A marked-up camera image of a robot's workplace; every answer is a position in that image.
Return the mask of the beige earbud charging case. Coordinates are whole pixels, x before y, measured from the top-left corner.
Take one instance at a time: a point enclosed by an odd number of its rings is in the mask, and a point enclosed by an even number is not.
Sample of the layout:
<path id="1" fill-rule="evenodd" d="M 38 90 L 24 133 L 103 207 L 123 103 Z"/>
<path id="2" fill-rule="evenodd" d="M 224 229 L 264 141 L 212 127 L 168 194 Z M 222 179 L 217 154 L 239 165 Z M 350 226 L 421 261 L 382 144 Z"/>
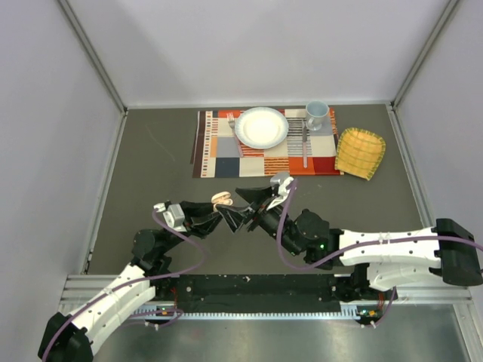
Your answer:
<path id="1" fill-rule="evenodd" d="M 232 200 L 231 193 L 224 191 L 213 195 L 211 198 L 211 203 L 213 205 L 213 210 L 217 212 L 217 207 L 219 205 L 232 206 L 234 204 L 234 201 Z"/>

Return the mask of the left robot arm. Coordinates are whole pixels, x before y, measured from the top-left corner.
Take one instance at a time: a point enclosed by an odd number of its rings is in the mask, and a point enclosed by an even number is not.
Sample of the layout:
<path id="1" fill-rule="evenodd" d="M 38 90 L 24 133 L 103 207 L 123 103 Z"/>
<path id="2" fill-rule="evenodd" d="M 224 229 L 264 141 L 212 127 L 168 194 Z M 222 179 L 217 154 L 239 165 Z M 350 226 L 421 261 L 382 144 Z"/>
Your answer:
<path id="1" fill-rule="evenodd" d="M 68 314 L 52 316 L 45 328 L 38 357 L 43 361 L 92 361 L 103 343 L 140 306 L 165 298 L 171 290 L 171 258 L 166 254 L 185 241 L 197 250 L 194 237 L 206 238 L 222 216 L 212 202 L 167 201 L 154 206 L 155 229 L 134 236 L 133 258 L 95 297 Z"/>

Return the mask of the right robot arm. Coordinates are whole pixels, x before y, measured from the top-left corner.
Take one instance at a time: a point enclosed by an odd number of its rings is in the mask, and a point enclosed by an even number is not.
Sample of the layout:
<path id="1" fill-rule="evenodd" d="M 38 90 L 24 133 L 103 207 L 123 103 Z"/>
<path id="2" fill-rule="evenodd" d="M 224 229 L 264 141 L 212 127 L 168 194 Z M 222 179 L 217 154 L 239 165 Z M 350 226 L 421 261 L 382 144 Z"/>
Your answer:
<path id="1" fill-rule="evenodd" d="M 458 287 L 482 284 L 477 255 L 482 247 L 452 219 L 437 219 L 433 227 L 409 232 L 333 229 L 308 209 L 290 219 L 288 205 L 293 191 L 281 186 L 237 189 L 247 201 L 246 207 L 233 206 L 225 195 L 212 202 L 233 232 L 245 226 L 249 230 L 261 228 L 273 237 L 280 257 L 303 254 L 307 269 L 353 267 L 352 289 L 363 299 L 377 291 L 435 277 Z"/>

